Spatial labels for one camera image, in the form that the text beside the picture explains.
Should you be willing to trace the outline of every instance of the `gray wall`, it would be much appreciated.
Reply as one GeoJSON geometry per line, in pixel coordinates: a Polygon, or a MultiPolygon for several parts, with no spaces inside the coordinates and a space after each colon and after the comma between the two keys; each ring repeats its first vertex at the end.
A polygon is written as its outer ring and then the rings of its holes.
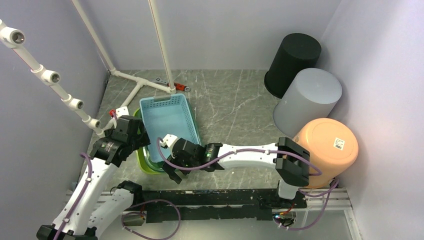
{"type": "MultiPolygon", "coordinates": [[[[94,115],[106,69],[71,1],[3,0],[0,19],[26,34],[25,46],[94,115]]],[[[0,233],[36,239],[78,179],[92,131],[28,66],[0,43],[0,233]]]]}
{"type": "Polygon", "coordinates": [[[330,117],[359,143],[341,175],[365,240],[424,239],[424,2],[343,0],[320,67],[341,82],[330,117]]]}
{"type": "MultiPolygon", "coordinates": [[[[321,38],[341,0],[157,0],[172,69],[267,69],[284,36],[321,38]]],[[[147,0],[84,9],[121,70],[163,69],[147,0]]]]}

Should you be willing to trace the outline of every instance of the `red clamp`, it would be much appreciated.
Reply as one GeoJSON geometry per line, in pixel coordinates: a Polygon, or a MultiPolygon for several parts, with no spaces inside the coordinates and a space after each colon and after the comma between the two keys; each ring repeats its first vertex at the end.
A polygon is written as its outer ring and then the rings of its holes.
{"type": "Polygon", "coordinates": [[[114,115],[112,113],[115,113],[116,114],[117,111],[115,109],[112,109],[112,110],[109,111],[109,115],[113,118],[114,115]]]}

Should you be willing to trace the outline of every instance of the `pvc pipe frame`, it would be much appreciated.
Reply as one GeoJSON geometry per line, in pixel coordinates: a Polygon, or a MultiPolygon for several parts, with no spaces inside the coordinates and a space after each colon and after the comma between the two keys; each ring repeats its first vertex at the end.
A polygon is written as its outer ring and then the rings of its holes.
{"type": "MultiPolygon", "coordinates": [[[[158,16],[158,9],[156,6],[156,0],[148,0],[148,4],[150,7],[151,17],[153,18],[154,28],[156,30],[157,40],[159,42],[160,47],[160,53],[162,55],[163,64],[165,67],[166,77],[168,78],[169,86],[163,86],[157,83],[150,82],[147,79],[144,79],[142,77],[138,76],[132,76],[123,72],[118,71],[115,66],[112,63],[111,58],[109,57],[108,53],[106,52],[105,47],[103,46],[102,42],[99,39],[99,36],[97,35],[96,31],[93,28],[93,25],[91,24],[89,18],[87,17],[86,13],[84,12],[83,7],[80,4],[79,0],[71,0],[73,5],[75,6],[76,11],[81,16],[82,21],[84,22],[85,26],[88,29],[88,32],[90,33],[91,37],[94,40],[94,43],[97,45],[98,50],[100,51],[100,54],[104,61],[106,62],[107,67],[109,68],[110,74],[116,77],[125,78],[128,80],[135,81],[137,84],[135,85],[134,89],[131,91],[131,93],[128,95],[128,97],[123,101],[123,103],[120,105],[121,107],[127,106],[134,98],[134,96],[138,93],[138,91],[143,86],[150,86],[162,91],[165,91],[169,94],[176,93],[176,88],[174,86],[174,78],[172,76],[172,72],[170,69],[169,61],[168,61],[168,55],[166,52],[166,46],[164,44],[164,37],[162,33],[162,28],[160,25],[160,21],[158,16]]],[[[103,128],[104,130],[109,129],[113,125],[113,119],[111,118],[109,122],[106,124],[106,126],[103,128]]]]}
{"type": "Polygon", "coordinates": [[[25,43],[25,35],[22,31],[6,26],[6,24],[0,19],[0,41],[8,48],[12,49],[31,69],[31,72],[41,80],[45,85],[51,87],[53,91],[59,95],[62,102],[78,116],[82,118],[82,121],[93,129],[99,136],[103,135],[103,129],[99,128],[100,121],[89,116],[84,110],[84,102],[76,99],[68,94],[60,85],[60,74],[55,71],[47,70],[41,65],[31,53],[23,46],[25,43]],[[10,39],[9,34],[19,34],[21,37],[20,41],[10,39]]]}

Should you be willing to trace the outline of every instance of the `black trash can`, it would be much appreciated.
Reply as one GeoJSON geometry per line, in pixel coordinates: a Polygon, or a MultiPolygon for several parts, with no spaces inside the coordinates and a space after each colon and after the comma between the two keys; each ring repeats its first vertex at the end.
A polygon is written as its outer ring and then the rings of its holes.
{"type": "Polygon", "coordinates": [[[265,74],[268,92],[282,98],[298,72],[315,67],[320,54],[321,45],[315,38],[303,33],[285,36],[265,74]]]}

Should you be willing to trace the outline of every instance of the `basket handle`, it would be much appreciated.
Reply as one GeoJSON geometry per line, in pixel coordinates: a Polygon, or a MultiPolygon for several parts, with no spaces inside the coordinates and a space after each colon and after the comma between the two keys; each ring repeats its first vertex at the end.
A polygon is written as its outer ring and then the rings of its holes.
{"type": "Polygon", "coordinates": [[[169,101],[171,100],[171,95],[164,95],[164,96],[154,96],[153,102],[163,102],[163,101],[169,101]]]}

